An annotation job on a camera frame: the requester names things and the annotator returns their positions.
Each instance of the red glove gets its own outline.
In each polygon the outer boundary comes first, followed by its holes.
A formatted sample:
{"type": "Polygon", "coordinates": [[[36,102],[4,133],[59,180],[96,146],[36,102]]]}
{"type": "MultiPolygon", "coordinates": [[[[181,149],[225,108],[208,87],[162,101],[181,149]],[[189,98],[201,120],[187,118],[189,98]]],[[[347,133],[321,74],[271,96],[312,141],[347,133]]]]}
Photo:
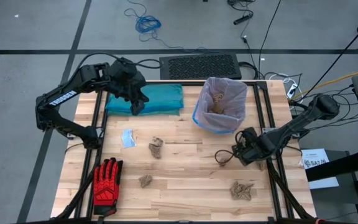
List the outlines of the red glove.
{"type": "Polygon", "coordinates": [[[123,161],[116,158],[105,159],[101,166],[94,170],[93,193],[94,214],[108,216],[117,211],[123,161]]]}

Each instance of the face mask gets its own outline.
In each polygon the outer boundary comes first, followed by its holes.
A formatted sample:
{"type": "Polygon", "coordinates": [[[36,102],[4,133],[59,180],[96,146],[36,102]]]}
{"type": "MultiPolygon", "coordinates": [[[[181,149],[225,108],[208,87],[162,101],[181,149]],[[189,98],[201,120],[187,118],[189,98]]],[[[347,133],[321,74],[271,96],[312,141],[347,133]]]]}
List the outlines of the face mask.
{"type": "Polygon", "coordinates": [[[131,129],[125,129],[124,132],[122,132],[121,139],[122,139],[124,148],[136,146],[134,139],[132,139],[132,130],[131,129]]]}

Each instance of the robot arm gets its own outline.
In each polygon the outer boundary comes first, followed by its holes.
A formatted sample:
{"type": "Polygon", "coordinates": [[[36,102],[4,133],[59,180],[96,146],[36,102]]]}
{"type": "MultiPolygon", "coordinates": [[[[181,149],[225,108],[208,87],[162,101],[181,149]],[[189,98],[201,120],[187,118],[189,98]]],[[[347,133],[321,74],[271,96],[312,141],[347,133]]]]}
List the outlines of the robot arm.
{"type": "Polygon", "coordinates": [[[144,109],[144,103],[149,101],[140,90],[145,85],[146,80],[136,69],[136,64],[126,58],[117,59],[111,66],[108,63],[84,65],[69,81],[37,97],[37,127],[43,131],[54,128],[64,136],[73,134],[82,139],[85,148],[97,149],[100,142],[96,128],[83,127],[62,118],[56,107],[80,93],[105,90],[116,98],[131,101],[132,114],[138,115],[144,109]]]}
{"type": "Polygon", "coordinates": [[[277,150],[285,147],[292,134],[317,119],[333,119],[339,113],[339,105],[328,95],[317,95],[310,102],[307,110],[281,128],[259,137],[254,128],[247,128],[236,135],[236,145],[232,146],[233,154],[246,166],[254,161],[269,158],[277,150]]]}

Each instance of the wooden table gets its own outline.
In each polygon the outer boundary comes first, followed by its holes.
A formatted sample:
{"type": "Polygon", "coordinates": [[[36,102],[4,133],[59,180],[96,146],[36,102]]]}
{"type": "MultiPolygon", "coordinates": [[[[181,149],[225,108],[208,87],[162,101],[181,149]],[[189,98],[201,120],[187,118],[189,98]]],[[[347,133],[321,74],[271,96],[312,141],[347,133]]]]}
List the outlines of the wooden table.
{"type": "MultiPolygon", "coordinates": [[[[281,81],[267,81],[267,84],[275,124],[280,127],[291,120],[285,89],[281,81]]],[[[180,116],[108,117],[102,160],[116,157],[124,161],[124,167],[117,213],[105,220],[266,221],[267,217],[275,216],[269,174],[266,170],[261,171],[256,163],[244,167],[236,158],[224,167],[219,167],[214,160],[217,150],[231,150],[234,135],[212,134],[193,122],[191,116],[200,90],[201,86],[183,86],[185,107],[180,111],[180,116]],[[133,130],[136,147],[122,148],[123,129],[133,130]],[[159,160],[153,158],[148,149],[153,136],[165,141],[162,158],[159,160]],[[145,174],[152,175],[154,180],[142,189],[138,178],[145,174]],[[251,190],[251,201],[231,198],[229,188],[235,180],[255,184],[251,190]]],[[[95,93],[80,96],[75,115],[76,123],[83,126],[91,124],[95,101],[95,93]]],[[[262,109],[266,110],[264,100],[262,109]]],[[[101,124],[102,113],[101,108],[98,126],[101,124]]],[[[246,119],[239,130],[247,127],[254,127],[260,134],[252,87],[249,87],[247,92],[246,119]]],[[[80,139],[76,139],[70,141],[68,146],[80,142],[80,139]]],[[[296,142],[291,142],[290,145],[299,147],[296,142]]],[[[94,152],[91,161],[94,161],[95,154],[94,152]]],[[[84,157],[85,150],[82,146],[67,152],[52,217],[62,212],[78,190],[84,157]]],[[[305,170],[300,161],[299,151],[289,147],[284,149],[283,162],[289,189],[306,211],[315,216],[305,170]]],[[[279,188],[278,192],[285,217],[284,199],[279,188]]],[[[88,195],[89,189],[84,197],[82,217],[86,213],[88,195]]]]}

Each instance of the teal towel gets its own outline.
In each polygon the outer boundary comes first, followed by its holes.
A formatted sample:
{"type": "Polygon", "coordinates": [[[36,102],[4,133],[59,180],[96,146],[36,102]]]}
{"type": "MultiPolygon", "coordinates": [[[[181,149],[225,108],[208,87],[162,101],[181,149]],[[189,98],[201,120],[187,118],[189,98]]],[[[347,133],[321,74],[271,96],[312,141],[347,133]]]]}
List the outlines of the teal towel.
{"type": "MultiPolygon", "coordinates": [[[[183,108],[183,89],[179,84],[154,84],[142,88],[142,93],[149,97],[150,101],[145,103],[145,108],[139,115],[172,114],[179,115],[183,108]]],[[[122,98],[110,95],[109,103],[106,105],[108,115],[132,116],[131,103],[122,98]]]]}

